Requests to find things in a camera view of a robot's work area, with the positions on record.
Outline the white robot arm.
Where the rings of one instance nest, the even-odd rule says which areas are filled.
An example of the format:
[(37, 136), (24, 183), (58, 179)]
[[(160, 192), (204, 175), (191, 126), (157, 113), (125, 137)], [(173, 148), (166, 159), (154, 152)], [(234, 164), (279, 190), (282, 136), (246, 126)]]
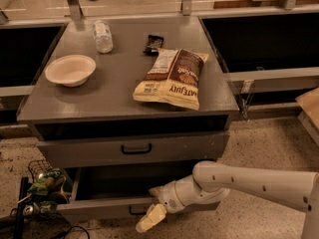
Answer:
[(191, 175), (152, 188), (150, 194), (158, 202), (150, 206), (136, 230), (144, 233), (169, 213), (181, 212), (190, 205), (219, 202), (230, 190), (304, 212), (302, 239), (318, 239), (318, 173), (235, 167), (213, 161), (201, 161), (194, 166)]

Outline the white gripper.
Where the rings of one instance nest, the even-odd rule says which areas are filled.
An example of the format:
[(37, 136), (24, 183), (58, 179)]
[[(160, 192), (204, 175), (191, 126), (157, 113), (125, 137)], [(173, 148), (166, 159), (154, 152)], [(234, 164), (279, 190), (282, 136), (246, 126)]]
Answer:
[(152, 204), (147, 213), (137, 223), (136, 230), (144, 233), (161, 223), (167, 213), (177, 213), (185, 207), (195, 204), (200, 198), (201, 188), (191, 175), (172, 181), (165, 186), (149, 190), (152, 197), (159, 198), (159, 204)]

